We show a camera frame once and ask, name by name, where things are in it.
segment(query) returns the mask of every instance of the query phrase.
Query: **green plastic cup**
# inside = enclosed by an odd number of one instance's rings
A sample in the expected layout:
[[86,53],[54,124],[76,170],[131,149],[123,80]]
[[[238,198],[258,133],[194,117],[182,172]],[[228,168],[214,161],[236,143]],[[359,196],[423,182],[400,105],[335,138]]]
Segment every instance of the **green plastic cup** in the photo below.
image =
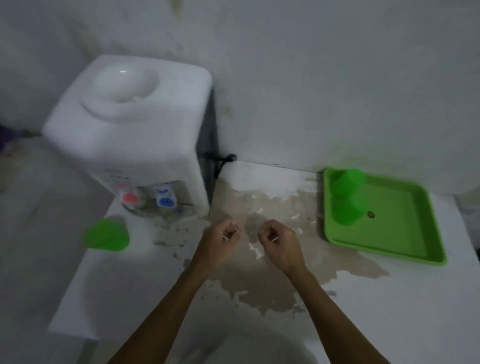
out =
[[332,217],[340,225],[353,225],[365,216],[367,212],[367,200],[357,195],[332,201]]
[[130,242],[127,228],[111,218],[100,220],[85,231],[84,244],[87,248],[118,252]]
[[332,176],[330,193],[333,197],[342,198],[353,195],[365,184],[365,174],[361,170],[341,170]]

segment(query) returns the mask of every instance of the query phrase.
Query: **green tray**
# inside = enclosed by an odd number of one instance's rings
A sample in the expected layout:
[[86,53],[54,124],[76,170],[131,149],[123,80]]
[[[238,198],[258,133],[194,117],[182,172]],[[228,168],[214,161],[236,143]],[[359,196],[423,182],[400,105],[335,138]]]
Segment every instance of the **green tray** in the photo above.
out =
[[352,226],[343,226],[332,218],[334,197],[329,191],[336,171],[324,171],[324,231],[331,243],[434,266],[447,263],[427,191],[414,183],[366,174],[356,193],[367,199],[369,212]]

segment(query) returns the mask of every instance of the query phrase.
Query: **right hand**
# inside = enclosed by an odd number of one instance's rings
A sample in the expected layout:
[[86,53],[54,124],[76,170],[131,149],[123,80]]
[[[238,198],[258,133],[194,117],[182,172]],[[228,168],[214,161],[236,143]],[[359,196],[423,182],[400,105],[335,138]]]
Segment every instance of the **right hand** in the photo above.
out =
[[297,233],[289,227],[277,220],[267,221],[260,226],[258,240],[272,263],[287,277],[306,268]]

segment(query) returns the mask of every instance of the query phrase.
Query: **tabletop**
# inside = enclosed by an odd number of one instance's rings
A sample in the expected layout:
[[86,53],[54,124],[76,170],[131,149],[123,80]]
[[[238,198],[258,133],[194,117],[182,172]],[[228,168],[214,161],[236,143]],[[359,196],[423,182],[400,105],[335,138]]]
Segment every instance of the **tabletop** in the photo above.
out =
[[136,217],[115,199],[131,242],[89,249],[50,324],[54,332],[126,340],[189,264],[205,227],[231,216],[245,226],[232,257],[200,288],[171,356],[231,333],[275,339],[307,362],[327,363],[305,305],[256,238],[271,218],[293,228],[308,268],[391,362],[470,363],[480,358],[480,265],[452,196],[430,194],[448,264],[432,267],[327,243],[321,238],[320,176],[248,162],[227,164],[209,218],[178,224]]

